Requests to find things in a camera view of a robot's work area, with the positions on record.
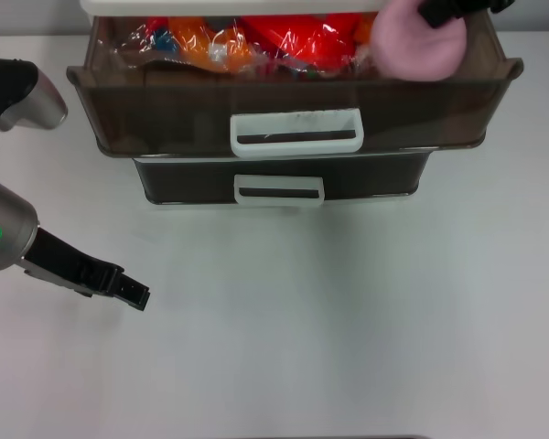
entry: closed drawer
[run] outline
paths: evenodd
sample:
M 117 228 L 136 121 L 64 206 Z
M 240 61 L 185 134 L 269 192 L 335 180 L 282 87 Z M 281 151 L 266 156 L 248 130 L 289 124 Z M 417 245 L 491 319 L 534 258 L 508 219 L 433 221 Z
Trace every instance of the closed drawer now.
M 325 200 L 410 195 L 419 184 L 430 153 L 366 155 L 342 158 L 216 162 L 135 159 L 146 197 L 156 204 L 233 204 L 237 176 L 312 177 L 321 179 Z M 247 189 L 261 189 L 260 185 Z M 286 189 L 312 189 L 297 185 Z M 284 197 L 249 190 L 249 197 Z
M 172 63 L 126 69 L 114 42 L 144 20 L 96 17 L 85 64 L 68 70 L 107 155 L 234 157 L 233 115 L 342 109 L 360 111 L 364 138 L 355 154 L 472 147 L 522 72 L 519 59 L 506 59 L 486 13 L 466 18 L 465 60 L 453 78 L 435 83 L 373 72 L 353 80 L 248 80 Z

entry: plastic drawer unit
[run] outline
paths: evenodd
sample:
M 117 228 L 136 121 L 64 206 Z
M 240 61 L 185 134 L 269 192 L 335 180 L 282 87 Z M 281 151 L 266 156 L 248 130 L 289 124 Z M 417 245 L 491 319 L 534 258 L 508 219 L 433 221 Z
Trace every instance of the plastic drawer unit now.
M 377 73 L 260 79 L 176 63 L 127 68 L 113 55 L 147 16 L 236 16 L 367 11 L 382 1 L 89 0 L 83 66 L 69 67 L 97 145 L 135 161 L 153 203 L 318 206 L 324 200 L 408 195 L 432 152 L 480 145 L 511 82 L 486 12 L 465 18 L 457 73 L 407 82 Z

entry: white drawer handle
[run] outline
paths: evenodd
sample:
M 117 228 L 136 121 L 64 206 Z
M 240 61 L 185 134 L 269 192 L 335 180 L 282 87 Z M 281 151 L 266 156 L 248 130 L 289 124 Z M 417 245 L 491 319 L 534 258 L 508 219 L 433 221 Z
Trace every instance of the white drawer handle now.
M 242 158 L 355 153 L 364 142 L 360 110 L 235 114 L 231 150 Z
M 317 208 L 325 191 L 320 177 L 235 176 L 234 197 L 241 206 Z

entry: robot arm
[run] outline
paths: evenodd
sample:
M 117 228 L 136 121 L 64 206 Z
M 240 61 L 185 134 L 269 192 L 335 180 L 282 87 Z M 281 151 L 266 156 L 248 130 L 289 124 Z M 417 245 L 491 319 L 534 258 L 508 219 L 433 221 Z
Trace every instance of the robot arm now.
M 31 62 L 0 59 L 0 131 L 15 125 L 53 129 L 67 106 L 50 80 Z M 148 287 L 122 267 L 79 252 L 43 230 L 27 201 L 0 184 L 0 271 L 11 265 L 43 281 L 82 295 L 118 298 L 144 310 Z

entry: open drawer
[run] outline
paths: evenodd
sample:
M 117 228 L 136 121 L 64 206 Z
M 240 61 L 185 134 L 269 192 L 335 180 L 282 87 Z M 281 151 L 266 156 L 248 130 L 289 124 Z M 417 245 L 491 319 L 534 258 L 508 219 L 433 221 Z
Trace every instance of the open drawer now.
M 111 156 L 236 157 L 232 144 L 261 150 L 260 136 L 271 134 L 291 150 L 296 145 L 302 151 L 305 141 L 335 141 L 338 153 L 355 155 L 473 147 L 483 141 L 523 65 L 520 59 L 506 59 L 487 13 L 466 21 L 468 51 L 462 66 L 451 79 L 434 83 L 388 80 L 374 71 L 353 79 L 273 75 L 250 80 L 170 63 L 128 69 L 113 54 L 114 44 L 144 23 L 143 17 L 96 17 L 85 63 L 70 67 L 68 77 L 100 148 Z M 320 118 L 344 110 L 357 114 L 348 129 Z M 276 123 L 263 123 L 266 131 L 259 133 L 233 133 L 232 127 L 248 125 L 236 125 L 236 116 L 248 121 L 249 115 L 261 115 L 268 121 L 269 115 L 288 112 L 319 118 L 318 128 L 308 133 L 311 138 Z M 275 131 L 269 133 L 271 125 Z M 352 149 L 343 141 L 352 142 Z M 335 150 L 316 151 L 330 155 Z M 252 151 L 248 156 L 257 157 Z

